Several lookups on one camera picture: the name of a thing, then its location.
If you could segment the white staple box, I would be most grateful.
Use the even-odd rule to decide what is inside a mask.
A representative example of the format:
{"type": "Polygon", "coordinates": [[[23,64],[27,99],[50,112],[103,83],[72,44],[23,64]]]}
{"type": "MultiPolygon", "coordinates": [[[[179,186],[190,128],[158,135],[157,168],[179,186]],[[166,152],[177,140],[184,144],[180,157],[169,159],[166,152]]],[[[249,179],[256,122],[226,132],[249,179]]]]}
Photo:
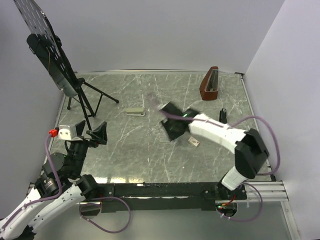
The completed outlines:
{"type": "Polygon", "coordinates": [[[197,147],[200,144],[200,142],[192,136],[188,139],[188,142],[194,147],[197,147]]]}

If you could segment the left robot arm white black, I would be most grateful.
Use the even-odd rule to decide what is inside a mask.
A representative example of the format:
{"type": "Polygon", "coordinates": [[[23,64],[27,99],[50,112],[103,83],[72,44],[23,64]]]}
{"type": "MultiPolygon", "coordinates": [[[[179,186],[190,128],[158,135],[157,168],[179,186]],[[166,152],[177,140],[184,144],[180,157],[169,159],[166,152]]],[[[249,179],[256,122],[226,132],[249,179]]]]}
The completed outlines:
{"type": "Polygon", "coordinates": [[[93,201],[99,195],[96,180],[90,174],[82,175],[88,148],[106,145],[107,123],[87,130],[86,121],[76,125],[60,125],[48,132],[45,139],[47,160],[42,174],[25,199],[7,217],[0,221],[2,240],[32,240],[40,226],[69,207],[84,200],[93,201]]]}

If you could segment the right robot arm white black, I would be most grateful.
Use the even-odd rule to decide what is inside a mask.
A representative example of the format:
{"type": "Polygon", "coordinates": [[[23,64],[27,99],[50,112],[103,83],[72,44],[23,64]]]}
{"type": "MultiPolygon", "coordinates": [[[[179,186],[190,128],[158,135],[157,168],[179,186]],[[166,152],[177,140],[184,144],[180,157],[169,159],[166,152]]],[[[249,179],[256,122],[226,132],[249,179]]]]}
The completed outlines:
{"type": "Polygon", "coordinates": [[[269,157],[269,151],[256,129],[233,128],[192,108],[182,112],[172,102],[160,107],[159,111],[166,117],[160,123],[170,141],[189,132],[234,154],[234,166],[219,182],[218,193],[223,199],[230,199],[242,183],[254,179],[269,157]]]}

